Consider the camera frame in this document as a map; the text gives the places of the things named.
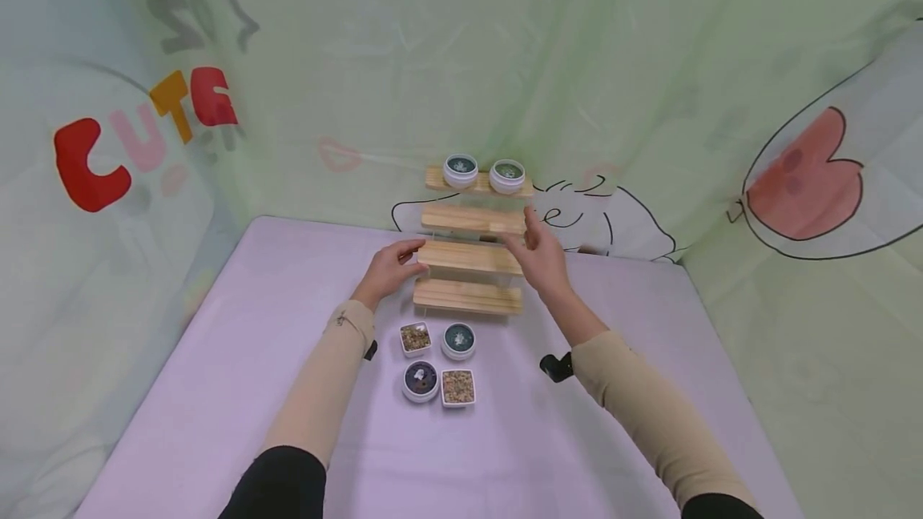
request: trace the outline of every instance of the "forearm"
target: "forearm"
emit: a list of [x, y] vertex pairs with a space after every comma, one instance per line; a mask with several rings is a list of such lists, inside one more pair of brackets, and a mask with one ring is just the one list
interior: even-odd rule
[[372, 311], [355, 300], [330, 316], [272, 422], [262, 451], [291, 445], [329, 466], [359, 367], [374, 338], [373, 320]]
[[625, 428], [679, 507], [696, 495], [726, 493], [755, 508], [734, 465], [679, 390], [578, 296], [542, 297], [546, 299], [572, 345], [579, 383]]
[[586, 303], [570, 289], [539, 292], [539, 296], [571, 347], [577, 347], [578, 344], [585, 343], [609, 330], [606, 324], [596, 316], [593, 309], [587, 307]]

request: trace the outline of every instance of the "light purple surface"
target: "light purple surface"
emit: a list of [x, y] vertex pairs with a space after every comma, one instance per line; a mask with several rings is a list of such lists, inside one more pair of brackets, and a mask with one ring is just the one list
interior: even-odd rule
[[[218, 517], [329, 313], [372, 254], [400, 233], [261, 217], [251, 223], [80, 507], [77, 519]], [[679, 266], [567, 254], [577, 293], [698, 406], [767, 519], [801, 518], [702, 303]], [[552, 384], [541, 356], [566, 343], [523, 284], [520, 317], [454, 320], [474, 357], [418, 359], [474, 371], [478, 404], [402, 396], [398, 329], [423, 317], [412, 287], [376, 316], [378, 354], [359, 375], [330, 466], [327, 517], [676, 518], [624, 431], [577, 380]]]

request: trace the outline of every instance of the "white round container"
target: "white round container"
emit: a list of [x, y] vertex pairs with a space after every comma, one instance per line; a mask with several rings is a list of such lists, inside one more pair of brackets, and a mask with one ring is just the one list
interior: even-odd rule
[[500, 194], [512, 194], [522, 189], [525, 167], [511, 159], [500, 159], [490, 168], [490, 186]]
[[436, 396], [439, 388], [439, 374], [429, 362], [414, 361], [401, 374], [401, 391], [413, 403], [426, 403]]
[[474, 330], [463, 323], [451, 324], [442, 333], [442, 353], [453, 361], [463, 361], [474, 354]]
[[472, 155], [449, 155], [442, 164], [442, 178], [452, 189], [464, 189], [478, 180], [478, 161]]
[[[408, 350], [405, 341], [403, 340], [403, 332], [405, 329], [413, 329], [415, 331], [422, 331], [426, 333], [426, 338], [429, 339], [429, 343], [426, 343], [425, 347], [420, 347], [418, 349]], [[415, 356], [423, 355], [426, 352], [426, 349], [433, 347], [433, 337], [429, 334], [429, 329], [426, 329], [426, 323], [420, 321], [420, 323], [412, 323], [401, 327], [401, 330], [398, 332], [399, 337], [401, 338], [401, 350], [405, 352], [407, 359], [413, 359]]]
[[[465, 372], [471, 376], [471, 401], [459, 403], [459, 402], [449, 402], [445, 399], [445, 375], [451, 372]], [[474, 390], [474, 373], [469, 371], [469, 369], [467, 368], [447, 368], [444, 372], [439, 374], [439, 380], [441, 380], [441, 384], [439, 384], [439, 387], [441, 387], [442, 389], [442, 406], [444, 406], [444, 408], [447, 408], [447, 409], [465, 408], [466, 406], [470, 406], [474, 404], [475, 401], [478, 399], [478, 393]]]

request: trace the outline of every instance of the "red heart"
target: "red heart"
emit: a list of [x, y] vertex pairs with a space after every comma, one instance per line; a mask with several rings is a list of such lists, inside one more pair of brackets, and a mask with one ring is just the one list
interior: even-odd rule
[[362, 156], [359, 156], [358, 150], [344, 147], [330, 137], [320, 137], [317, 141], [317, 152], [327, 168], [335, 173], [352, 171], [362, 163]]
[[791, 240], [809, 240], [849, 221], [862, 202], [862, 163], [831, 159], [846, 118], [828, 107], [747, 191], [753, 215]]

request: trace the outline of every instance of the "wooden plank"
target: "wooden plank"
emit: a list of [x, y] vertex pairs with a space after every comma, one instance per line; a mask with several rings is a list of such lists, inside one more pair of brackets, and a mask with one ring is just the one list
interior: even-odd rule
[[417, 260], [431, 268], [522, 276], [522, 268], [516, 262], [516, 258], [503, 246], [487, 247], [471, 243], [427, 240], [426, 245], [420, 247]]
[[493, 284], [419, 279], [413, 288], [413, 304], [488, 315], [518, 315], [522, 314], [522, 290]]
[[532, 186], [532, 178], [529, 175], [525, 175], [525, 181], [522, 184], [522, 189], [516, 191], [512, 194], [502, 194], [494, 191], [493, 187], [490, 186], [490, 173], [481, 171], [478, 173], [478, 178], [474, 180], [472, 186], [467, 187], [467, 189], [453, 189], [448, 183], [445, 182], [445, 179], [442, 178], [442, 167], [437, 165], [430, 165], [426, 168], [426, 187], [427, 189], [432, 189], [433, 191], [452, 191], [452, 192], [467, 192], [471, 194], [488, 194], [494, 197], [509, 197], [511, 199], [525, 199], [531, 197], [535, 192], [534, 187]]
[[454, 204], [426, 203], [423, 206], [421, 225], [424, 228], [455, 230], [497, 235], [525, 233], [522, 211], [491, 211]]

